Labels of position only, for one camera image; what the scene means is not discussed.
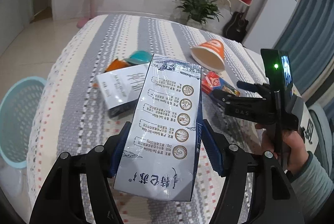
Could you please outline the black acoustic guitar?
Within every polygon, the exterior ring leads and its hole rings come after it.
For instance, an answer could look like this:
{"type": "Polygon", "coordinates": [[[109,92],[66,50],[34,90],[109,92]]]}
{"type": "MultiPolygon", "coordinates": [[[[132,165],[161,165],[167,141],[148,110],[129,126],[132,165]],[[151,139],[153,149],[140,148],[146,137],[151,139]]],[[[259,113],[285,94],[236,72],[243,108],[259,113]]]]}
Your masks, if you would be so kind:
{"type": "Polygon", "coordinates": [[[227,24],[223,27],[223,37],[234,40],[236,42],[242,43],[243,39],[246,36],[246,28],[248,26],[249,21],[246,19],[247,13],[249,11],[250,6],[246,6],[245,11],[239,12],[235,11],[227,22],[227,24]]]}

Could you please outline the light blue trash basket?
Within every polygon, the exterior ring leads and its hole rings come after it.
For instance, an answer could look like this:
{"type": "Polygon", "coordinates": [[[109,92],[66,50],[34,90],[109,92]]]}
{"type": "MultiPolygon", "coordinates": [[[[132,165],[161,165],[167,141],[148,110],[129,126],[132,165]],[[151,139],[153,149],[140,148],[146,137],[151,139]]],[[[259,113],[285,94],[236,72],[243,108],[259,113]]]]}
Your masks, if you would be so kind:
{"type": "Polygon", "coordinates": [[[16,168],[27,166],[30,132],[46,80],[30,76],[16,82],[1,102],[1,156],[16,168]]]}

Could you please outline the striped woven rug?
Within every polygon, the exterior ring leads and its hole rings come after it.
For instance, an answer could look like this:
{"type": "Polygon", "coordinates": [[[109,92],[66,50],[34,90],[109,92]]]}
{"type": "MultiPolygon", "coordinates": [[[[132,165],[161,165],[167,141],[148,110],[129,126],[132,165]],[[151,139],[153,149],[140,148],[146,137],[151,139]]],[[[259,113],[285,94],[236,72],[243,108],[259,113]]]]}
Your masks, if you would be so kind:
{"type": "MultiPolygon", "coordinates": [[[[265,82],[260,55],[221,36],[163,19],[111,14],[90,20],[68,43],[53,65],[41,96],[30,134],[27,154],[28,195],[34,206],[37,195],[61,152],[89,152],[119,134],[132,121],[133,108],[113,118],[109,107],[134,100],[144,83],[148,65],[106,72],[115,60],[123,62],[135,51],[161,54],[195,63],[191,48],[210,40],[224,45],[228,83],[237,80],[265,82]]],[[[250,122],[223,118],[207,95],[203,115],[243,149],[257,151],[259,139],[250,122]]],[[[203,144],[191,202],[163,202],[112,190],[124,223],[209,223],[224,179],[209,163],[203,144]]]]}

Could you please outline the orange wrapper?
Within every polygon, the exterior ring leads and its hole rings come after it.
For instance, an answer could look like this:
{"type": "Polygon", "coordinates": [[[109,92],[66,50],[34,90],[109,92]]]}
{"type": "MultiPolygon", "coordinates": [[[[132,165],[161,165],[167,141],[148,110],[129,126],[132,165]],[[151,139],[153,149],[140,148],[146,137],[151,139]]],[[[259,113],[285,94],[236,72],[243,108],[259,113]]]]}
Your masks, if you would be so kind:
{"type": "Polygon", "coordinates": [[[104,73],[110,72],[113,70],[118,70],[118,69],[125,68],[125,67],[129,67],[129,66],[130,64],[128,62],[126,62],[125,60],[119,60],[117,58],[105,69],[104,73]]]}

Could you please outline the white refrigerator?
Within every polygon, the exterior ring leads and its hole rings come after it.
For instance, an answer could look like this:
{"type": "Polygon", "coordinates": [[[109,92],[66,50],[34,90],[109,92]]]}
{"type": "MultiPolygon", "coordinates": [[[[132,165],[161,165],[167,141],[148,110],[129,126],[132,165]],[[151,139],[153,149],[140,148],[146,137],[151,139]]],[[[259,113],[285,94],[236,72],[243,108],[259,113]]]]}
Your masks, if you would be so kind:
{"type": "Polygon", "coordinates": [[[253,21],[243,46],[256,53],[272,49],[286,30],[300,0],[264,0],[253,21]]]}

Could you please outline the red blue card box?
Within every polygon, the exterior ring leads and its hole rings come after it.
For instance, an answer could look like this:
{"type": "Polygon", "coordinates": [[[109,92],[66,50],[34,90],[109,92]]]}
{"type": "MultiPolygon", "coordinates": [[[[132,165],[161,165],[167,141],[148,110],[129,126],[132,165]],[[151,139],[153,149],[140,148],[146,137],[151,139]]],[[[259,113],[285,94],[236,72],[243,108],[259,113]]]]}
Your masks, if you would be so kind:
{"type": "Polygon", "coordinates": [[[213,71],[209,71],[204,77],[201,78],[201,90],[209,96],[209,98],[216,104],[221,103],[222,100],[217,100],[213,96],[213,90],[222,90],[228,94],[234,95],[235,97],[240,96],[240,92],[230,85],[227,81],[221,78],[218,74],[213,71]]]}

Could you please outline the green potted plant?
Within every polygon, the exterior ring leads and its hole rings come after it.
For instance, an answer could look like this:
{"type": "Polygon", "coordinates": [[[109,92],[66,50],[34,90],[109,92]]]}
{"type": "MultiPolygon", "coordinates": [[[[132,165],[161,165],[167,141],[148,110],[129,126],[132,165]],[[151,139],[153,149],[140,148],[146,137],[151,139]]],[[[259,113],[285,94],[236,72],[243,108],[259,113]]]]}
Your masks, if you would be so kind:
{"type": "Polygon", "coordinates": [[[194,28],[203,28],[209,20],[220,21],[223,15],[216,0],[178,0],[177,9],[186,16],[186,23],[194,28]]]}

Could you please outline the pink coat rack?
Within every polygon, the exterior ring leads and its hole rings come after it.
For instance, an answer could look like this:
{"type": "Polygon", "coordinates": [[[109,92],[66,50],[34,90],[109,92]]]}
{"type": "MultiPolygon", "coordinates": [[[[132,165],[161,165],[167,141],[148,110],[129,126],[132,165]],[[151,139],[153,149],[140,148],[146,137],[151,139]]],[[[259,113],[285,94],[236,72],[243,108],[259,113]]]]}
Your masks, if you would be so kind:
{"type": "Polygon", "coordinates": [[[85,24],[92,20],[96,16],[96,6],[95,6],[95,0],[89,0],[89,14],[87,16],[84,16],[79,19],[76,26],[81,29],[85,26],[85,24]]]}

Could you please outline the orange paper cup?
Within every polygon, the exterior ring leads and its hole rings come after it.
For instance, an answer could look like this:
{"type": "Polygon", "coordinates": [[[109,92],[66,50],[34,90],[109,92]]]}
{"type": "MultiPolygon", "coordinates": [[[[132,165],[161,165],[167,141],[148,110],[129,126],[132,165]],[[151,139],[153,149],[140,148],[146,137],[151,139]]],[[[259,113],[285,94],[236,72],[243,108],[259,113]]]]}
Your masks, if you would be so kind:
{"type": "Polygon", "coordinates": [[[198,64],[210,71],[225,70],[224,45],[220,40],[213,39],[191,47],[191,55],[198,64]]]}

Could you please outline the white blue milk carton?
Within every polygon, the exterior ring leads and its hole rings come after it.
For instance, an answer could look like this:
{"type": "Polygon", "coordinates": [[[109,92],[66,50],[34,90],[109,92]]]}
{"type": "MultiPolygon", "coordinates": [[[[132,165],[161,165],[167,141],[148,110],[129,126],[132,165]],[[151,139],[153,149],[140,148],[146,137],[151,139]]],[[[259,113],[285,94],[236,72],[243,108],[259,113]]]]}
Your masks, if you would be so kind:
{"type": "Polygon", "coordinates": [[[134,112],[114,189],[190,201],[200,151],[201,66],[155,54],[134,112]]]}

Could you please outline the teal small pouch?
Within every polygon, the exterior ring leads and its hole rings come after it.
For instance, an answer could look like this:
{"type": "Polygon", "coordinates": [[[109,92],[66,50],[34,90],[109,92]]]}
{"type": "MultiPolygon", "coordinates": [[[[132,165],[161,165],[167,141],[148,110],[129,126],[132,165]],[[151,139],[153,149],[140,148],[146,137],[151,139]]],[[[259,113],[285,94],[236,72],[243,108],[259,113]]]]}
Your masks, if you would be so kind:
{"type": "Polygon", "coordinates": [[[152,54],[146,51],[135,51],[128,58],[125,58],[124,61],[131,65],[142,65],[150,63],[152,59],[152,54]]]}

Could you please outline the blue grey curtain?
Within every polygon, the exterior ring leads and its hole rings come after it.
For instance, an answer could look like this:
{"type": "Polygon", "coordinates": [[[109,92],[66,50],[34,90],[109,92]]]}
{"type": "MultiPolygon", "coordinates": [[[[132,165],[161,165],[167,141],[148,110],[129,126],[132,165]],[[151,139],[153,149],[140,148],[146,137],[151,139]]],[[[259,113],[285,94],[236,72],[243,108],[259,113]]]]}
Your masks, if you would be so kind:
{"type": "Polygon", "coordinates": [[[311,106],[332,85],[333,0],[299,0],[275,48],[289,53],[294,85],[311,106]]]}

